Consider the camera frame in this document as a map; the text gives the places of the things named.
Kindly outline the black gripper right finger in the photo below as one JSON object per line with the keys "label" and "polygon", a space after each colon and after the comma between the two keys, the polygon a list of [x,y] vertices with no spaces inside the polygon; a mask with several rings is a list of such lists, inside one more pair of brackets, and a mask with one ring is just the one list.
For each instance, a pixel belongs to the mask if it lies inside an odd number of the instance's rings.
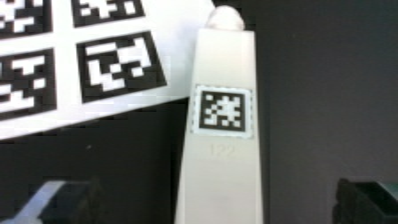
{"label": "black gripper right finger", "polygon": [[332,224],[398,224],[398,182],[339,180]]}

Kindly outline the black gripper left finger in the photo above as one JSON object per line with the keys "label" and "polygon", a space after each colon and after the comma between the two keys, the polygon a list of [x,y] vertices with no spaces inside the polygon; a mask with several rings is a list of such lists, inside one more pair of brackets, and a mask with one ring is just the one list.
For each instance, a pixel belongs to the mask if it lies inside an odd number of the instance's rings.
{"label": "black gripper left finger", "polygon": [[105,224],[98,181],[48,181],[10,224]]}

